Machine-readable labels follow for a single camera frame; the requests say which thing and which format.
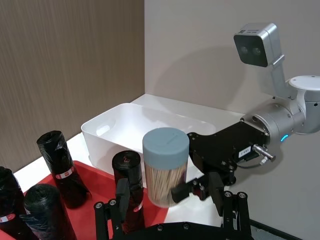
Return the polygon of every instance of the white wall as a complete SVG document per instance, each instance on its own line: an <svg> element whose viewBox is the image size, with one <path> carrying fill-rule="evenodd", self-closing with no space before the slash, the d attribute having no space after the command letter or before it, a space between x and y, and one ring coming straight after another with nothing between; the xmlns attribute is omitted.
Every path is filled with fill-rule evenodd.
<svg viewBox="0 0 320 240"><path fill-rule="evenodd" d="M319 0L145 0L145 91L246 113L269 96L243 64L233 34L246 23L274 22L287 79L320 75ZM320 133L293 136L278 160L239 170L233 188L249 194L251 218L304 240L318 239Z"/></svg>

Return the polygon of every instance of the black trash bag roll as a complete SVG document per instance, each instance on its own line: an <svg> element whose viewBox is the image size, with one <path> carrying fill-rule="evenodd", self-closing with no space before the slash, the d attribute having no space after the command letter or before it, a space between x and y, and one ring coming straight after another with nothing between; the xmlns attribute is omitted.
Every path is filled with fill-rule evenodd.
<svg viewBox="0 0 320 240"><path fill-rule="evenodd" d="M61 131L50 131L36 141L55 185L67 208L80 207L87 200L89 190L80 178Z"/></svg>
<svg viewBox="0 0 320 240"><path fill-rule="evenodd" d="M0 230L17 240L37 240L21 220L25 214L24 194L10 169L0 166Z"/></svg>
<svg viewBox="0 0 320 240"><path fill-rule="evenodd" d="M24 197L27 214L21 219L41 240L77 240L59 190L50 184L36 184Z"/></svg>
<svg viewBox="0 0 320 240"><path fill-rule="evenodd" d="M127 178L130 188L129 206L122 229L125 233L145 228L144 185L140 164L140 155L135 151L121 151L112 159L115 185L122 178Z"/></svg>

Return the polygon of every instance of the brown wall panel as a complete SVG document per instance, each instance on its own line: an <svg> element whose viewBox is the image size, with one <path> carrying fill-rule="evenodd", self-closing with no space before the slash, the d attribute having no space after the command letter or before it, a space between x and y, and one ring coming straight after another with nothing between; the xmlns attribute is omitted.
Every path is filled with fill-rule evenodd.
<svg viewBox="0 0 320 240"><path fill-rule="evenodd" d="M0 1L0 165L144 91L143 0Z"/></svg>

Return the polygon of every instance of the screw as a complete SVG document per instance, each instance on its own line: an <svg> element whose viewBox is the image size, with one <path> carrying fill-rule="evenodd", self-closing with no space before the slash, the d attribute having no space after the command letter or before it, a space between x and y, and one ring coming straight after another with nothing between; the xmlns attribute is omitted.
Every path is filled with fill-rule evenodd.
<svg viewBox="0 0 320 240"><path fill-rule="evenodd" d="M225 195L227 198L230 198L230 197L231 197L231 193L230 193L230 192L228 192L228 191L227 191L227 192L225 192L225 193L224 193L224 195Z"/></svg>
<svg viewBox="0 0 320 240"><path fill-rule="evenodd" d="M246 195L245 195L244 193L240 192L240 193L239 193L239 197L242 198L242 199L245 199L245 198L246 198Z"/></svg>
<svg viewBox="0 0 320 240"><path fill-rule="evenodd" d="M183 229L184 230L188 230L189 229L189 224L188 223L183 224Z"/></svg>
<svg viewBox="0 0 320 240"><path fill-rule="evenodd" d="M164 226L158 225L158 226L156 227L156 229L157 229L159 232L161 232L161 231L164 229Z"/></svg>
<svg viewBox="0 0 320 240"><path fill-rule="evenodd" d="M101 202L99 202L99 203L97 203L96 205L95 205L95 208L96 209L99 209L99 208L101 208L102 207L102 203Z"/></svg>

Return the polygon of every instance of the blue indicator light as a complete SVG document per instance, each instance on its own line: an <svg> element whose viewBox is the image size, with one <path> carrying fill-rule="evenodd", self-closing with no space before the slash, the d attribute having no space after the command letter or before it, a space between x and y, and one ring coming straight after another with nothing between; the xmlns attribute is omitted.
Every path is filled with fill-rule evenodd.
<svg viewBox="0 0 320 240"><path fill-rule="evenodd" d="M281 142L283 142L287 137L289 137L289 135L288 134L286 134L286 135L284 135L282 138L281 138Z"/></svg>

